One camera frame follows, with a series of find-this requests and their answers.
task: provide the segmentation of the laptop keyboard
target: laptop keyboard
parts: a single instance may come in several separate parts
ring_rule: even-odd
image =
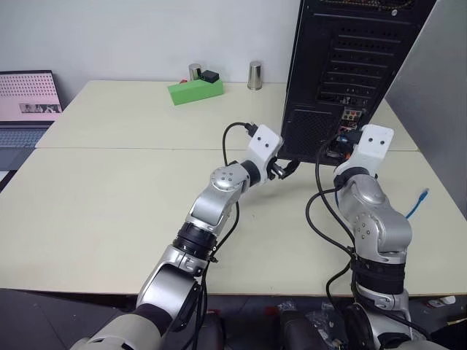
[[[45,131],[46,128],[0,129],[0,147],[35,147]]]

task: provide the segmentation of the floor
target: floor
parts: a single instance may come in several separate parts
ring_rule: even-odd
[[[133,301],[134,297],[129,297],[128,302]],[[466,303],[467,297],[458,297],[452,306],[430,309],[423,300],[412,300],[410,308],[413,320],[433,332],[445,325],[449,315],[464,314]],[[330,339],[344,337],[341,321],[322,297],[209,296],[209,309],[225,320],[228,344],[233,350],[278,349],[278,306],[304,312]],[[74,342],[94,334],[122,313],[119,308],[56,295],[0,289],[0,347],[69,349]],[[182,332],[169,334],[163,349],[180,350],[192,330],[193,325],[189,324]]]

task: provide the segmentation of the computer back panel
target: computer back panel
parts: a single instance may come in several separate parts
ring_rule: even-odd
[[[302,0],[280,158],[314,162],[323,140],[371,119],[435,0]],[[346,149],[332,144],[322,163]]]

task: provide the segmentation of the table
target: table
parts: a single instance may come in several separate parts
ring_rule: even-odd
[[[0,194],[0,287],[137,293],[221,163],[215,150],[37,149]],[[332,170],[323,167],[325,188]],[[325,282],[347,256],[306,226],[304,207],[317,191],[313,171],[302,164],[285,181],[245,194],[238,230],[210,269],[210,293],[325,293]],[[403,213],[430,188],[410,219],[411,295],[466,293],[467,223],[424,157],[388,152],[379,181]],[[348,243],[320,203],[312,217]],[[349,282],[347,274],[332,293],[349,295]]]
[[[225,83],[225,94],[174,106],[174,82],[91,81],[37,144],[39,148],[220,149],[232,122],[266,124],[280,133],[285,84]],[[393,150],[417,150],[392,109],[383,101],[371,121],[394,129]],[[228,149],[245,149],[243,129],[229,133]]]

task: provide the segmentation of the black band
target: black band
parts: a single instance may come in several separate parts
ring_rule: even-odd
[[[194,257],[206,260],[216,245],[216,236],[190,222],[183,224],[173,245]]]
[[[385,264],[359,257],[351,268],[356,282],[362,287],[384,294],[404,291],[405,264]]]
[[[261,174],[258,167],[251,160],[244,161],[242,166],[248,172],[248,175],[250,175],[250,187],[259,183],[261,180]]]
[[[334,187],[343,187],[352,176],[359,174],[369,175],[370,173],[360,166],[349,168],[334,178]]]
[[[164,335],[172,322],[167,311],[152,304],[141,304],[132,314],[149,319],[158,328],[161,336]]]

